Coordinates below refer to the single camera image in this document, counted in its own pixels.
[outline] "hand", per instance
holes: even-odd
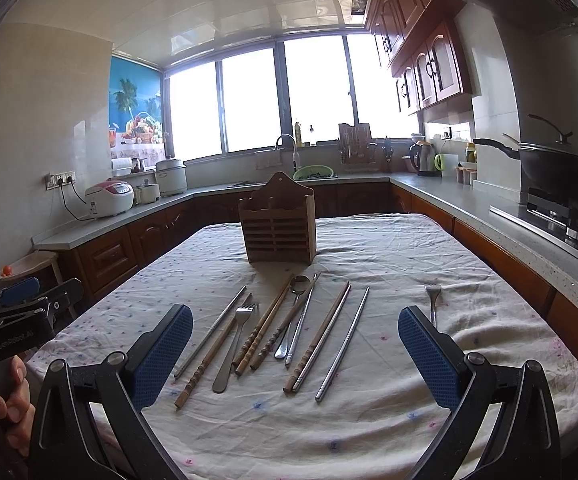
[[[11,359],[11,377],[16,387],[6,402],[0,397],[0,419],[8,416],[15,424],[6,432],[9,445],[17,449],[22,456],[29,456],[35,407],[29,402],[29,383],[25,379],[26,366],[18,356]]]

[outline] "gas stove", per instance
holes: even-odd
[[[578,258],[578,201],[563,201],[530,188],[527,205],[495,207],[490,211],[529,229]]]

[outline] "faucet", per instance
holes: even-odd
[[[289,137],[293,142],[293,172],[295,173],[300,168],[300,155],[298,154],[298,145],[295,143],[293,136],[289,134],[282,134],[275,140],[274,151],[278,149],[278,141],[283,137]]]

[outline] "power cord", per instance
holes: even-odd
[[[84,200],[82,200],[82,197],[78,194],[78,190],[76,189],[76,187],[73,185],[73,179],[68,176],[67,177],[67,183],[71,184],[71,187],[73,188],[73,192],[76,194],[76,196],[80,199],[80,202],[82,202],[83,204],[86,204],[86,202]]]
[[[89,221],[90,218],[78,218],[78,217],[75,216],[75,215],[71,212],[71,210],[67,207],[67,201],[66,201],[65,198],[64,198],[64,189],[62,189],[62,185],[63,185],[62,179],[59,178],[59,179],[58,179],[58,186],[60,186],[60,193],[62,193],[62,203],[64,204],[64,208],[65,208],[67,211],[69,211],[69,214],[70,214],[71,216],[73,216],[73,218],[75,218],[78,222],[87,222],[87,221]]]

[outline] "paper towel roll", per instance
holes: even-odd
[[[131,168],[133,162],[130,156],[125,156],[123,158],[112,158],[111,159],[111,169],[112,170],[125,170],[126,168]]]

